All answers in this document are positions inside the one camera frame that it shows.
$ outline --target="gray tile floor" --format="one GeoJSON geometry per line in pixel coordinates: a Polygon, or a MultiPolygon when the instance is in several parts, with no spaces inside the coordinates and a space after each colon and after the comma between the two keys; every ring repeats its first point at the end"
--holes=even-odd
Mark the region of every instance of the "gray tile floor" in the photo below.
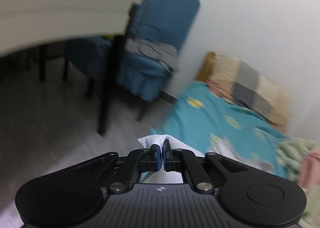
{"type": "Polygon", "coordinates": [[[13,200],[26,181],[108,151],[127,155],[172,107],[159,99],[139,123],[140,99],[117,88],[107,133],[101,137],[96,132],[98,95],[84,97],[86,78],[72,67],[63,83],[62,68],[63,59],[48,61],[47,81],[39,83],[36,64],[27,71],[19,61],[0,62],[1,228],[21,227],[13,200]]]}

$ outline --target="pink fabric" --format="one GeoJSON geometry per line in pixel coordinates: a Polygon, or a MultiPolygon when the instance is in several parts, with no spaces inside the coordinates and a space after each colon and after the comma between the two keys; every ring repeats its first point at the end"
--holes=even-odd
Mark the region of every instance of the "pink fabric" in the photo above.
{"type": "Polygon", "coordinates": [[[298,185],[309,189],[320,184],[320,149],[311,151],[304,159],[298,176],[298,185]]]}

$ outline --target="turquoise blanket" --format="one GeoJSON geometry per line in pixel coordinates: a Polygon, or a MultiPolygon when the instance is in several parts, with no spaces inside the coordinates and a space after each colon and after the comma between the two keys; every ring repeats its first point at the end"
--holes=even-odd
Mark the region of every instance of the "turquoise blanket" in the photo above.
{"type": "Polygon", "coordinates": [[[217,139],[228,140],[243,159],[267,160],[273,174],[285,177],[275,146],[286,137],[253,111],[232,105],[211,93],[205,83],[191,84],[153,134],[171,135],[206,153],[217,139]]]}

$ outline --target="white fabric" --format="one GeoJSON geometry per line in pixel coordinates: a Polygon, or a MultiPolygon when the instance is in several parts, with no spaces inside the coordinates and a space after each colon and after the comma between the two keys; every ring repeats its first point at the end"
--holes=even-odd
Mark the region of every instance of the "white fabric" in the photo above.
{"type": "MultiPolygon", "coordinates": [[[[171,149],[183,148],[193,151],[196,156],[204,156],[200,151],[188,146],[187,144],[181,142],[180,140],[170,136],[170,135],[150,135],[143,138],[139,138],[139,143],[145,147],[150,148],[153,144],[157,144],[161,148],[164,141],[168,139],[170,141],[171,149]]],[[[230,143],[227,140],[219,140],[214,146],[208,148],[207,152],[215,152],[230,159],[236,160],[243,164],[258,168],[266,172],[272,172],[273,165],[265,160],[245,160],[239,157],[235,151],[232,149],[230,143]]],[[[147,176],[144,178],[143,183],[153,183],[153,184],[167,184],[167,183],[183,183],[182,176],[178,172],[165,172],[163,169],[163,164],[158,172],[148,172],[147,176]]]]}

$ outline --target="pillow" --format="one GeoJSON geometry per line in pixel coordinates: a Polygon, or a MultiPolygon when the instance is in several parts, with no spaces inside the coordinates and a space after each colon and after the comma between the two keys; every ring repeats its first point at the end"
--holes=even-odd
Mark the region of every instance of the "pillow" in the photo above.
{"type": "Polygon", "coordinates": [[[214,94],[253,110],[285,132],[290,97],[246,63],[230,56],[216,56],[207,84],[214,94]]]}

